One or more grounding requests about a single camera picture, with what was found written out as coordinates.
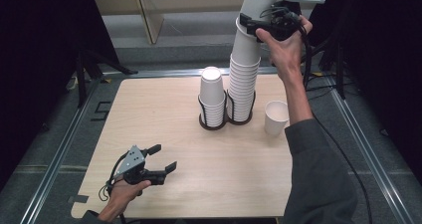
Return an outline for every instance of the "finger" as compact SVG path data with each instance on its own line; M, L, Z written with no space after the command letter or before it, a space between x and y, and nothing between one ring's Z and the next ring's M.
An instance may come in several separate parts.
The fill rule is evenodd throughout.
M257 37L261 41L263 41L264 43L266 43L270 47L270 50L273 47L278 46L277 40L274 39L273 36L271 36L271 34L269 32L267 32L266 30L264 30L262 28L258 28L257 31L255 32L255 34L257 35Z
M137 183L136 184L136 187L137 187L138 190L143 190L143 189L147 188L150 185L151 185L151 181L144 180L144 181L141 181L141 182Z
M313 29L313 24L303 15L301 15L300 18L302 26L304 26L305 30L307 31L307 34L309 34L310 31Z

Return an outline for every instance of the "wrist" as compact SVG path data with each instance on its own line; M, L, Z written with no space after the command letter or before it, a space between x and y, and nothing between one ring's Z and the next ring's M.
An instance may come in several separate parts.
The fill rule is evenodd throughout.
M120 210L121 208L109 203L99 214L98 218L105 222L112 222L118 215L120 215Z

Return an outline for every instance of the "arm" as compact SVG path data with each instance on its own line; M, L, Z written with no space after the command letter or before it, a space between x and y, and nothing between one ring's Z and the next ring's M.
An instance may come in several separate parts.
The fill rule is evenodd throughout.
M313 25L301 16L307 32ZM311 112L302 83L302 38L296 32L279 42L258 29L257 36L270 50L270 59L286 89L291 126L286 128L293 158L292 190L284 223L351 223L356 194L350 178L328 146Z
M139 191L150 185L151 182L149 180L141 181L135 185L129 185L122 179L116 181L113 185L108 204L105 206L103 211L100 214L94 211L87 211L81 219L80 224L112 223L118 215L124 212L129 202L137 196Z

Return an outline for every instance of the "person's left hand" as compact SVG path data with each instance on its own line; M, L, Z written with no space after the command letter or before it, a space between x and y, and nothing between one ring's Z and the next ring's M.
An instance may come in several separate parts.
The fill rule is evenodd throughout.
M118 177L113 185L108 204L98 218L102 221L112 222L115 217L124 212L127 204L129 204L141 190L150 185L151 182L149 180L130 185L121 177Z

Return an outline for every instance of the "person's right hand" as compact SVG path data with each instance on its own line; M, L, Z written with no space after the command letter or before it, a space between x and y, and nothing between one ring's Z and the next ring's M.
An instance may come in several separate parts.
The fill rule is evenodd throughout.
M304 16L300 16L301 24L308 32L313 28L313 24ZM277 68L279 77L284 83L302 80L301 56L302 56L302 35L296 31L285 41L277 41L271 34L264 29L257 29L257 37L266 43L270 48L270 62Z

